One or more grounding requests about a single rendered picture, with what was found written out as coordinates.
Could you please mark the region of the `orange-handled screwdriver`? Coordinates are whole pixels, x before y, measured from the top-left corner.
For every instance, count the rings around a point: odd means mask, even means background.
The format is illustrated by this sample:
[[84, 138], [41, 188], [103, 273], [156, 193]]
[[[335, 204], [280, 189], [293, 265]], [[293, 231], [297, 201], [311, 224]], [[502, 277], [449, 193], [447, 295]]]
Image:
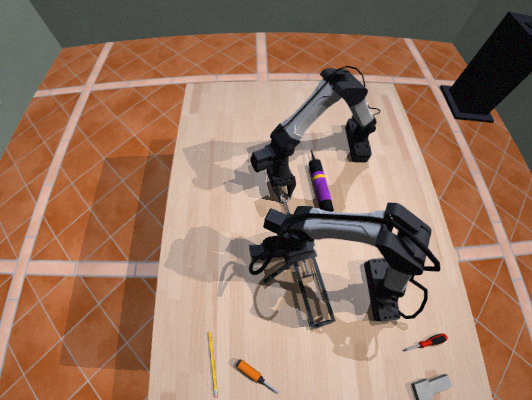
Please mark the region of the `orange-handled screwdriver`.
[[274, 390], [276, 393], [279, 394], [279, 391], [273, 388], [271, 385], [269, 385], [267, 382], [265, 382], [265, 379], [261, 376], [261, 373], [259, 373], [257, 370], [255, 370], [253, 367], [251, 367], [249, 364], [247, 364], [243, 360], [239, 360], [236, 364], [236, 367], [242, 371], [244, 374], [246, 374], [248, 377], [250, 377], [255, 382], [264, 383], [268, 387], [270, 387], [272, 390]]

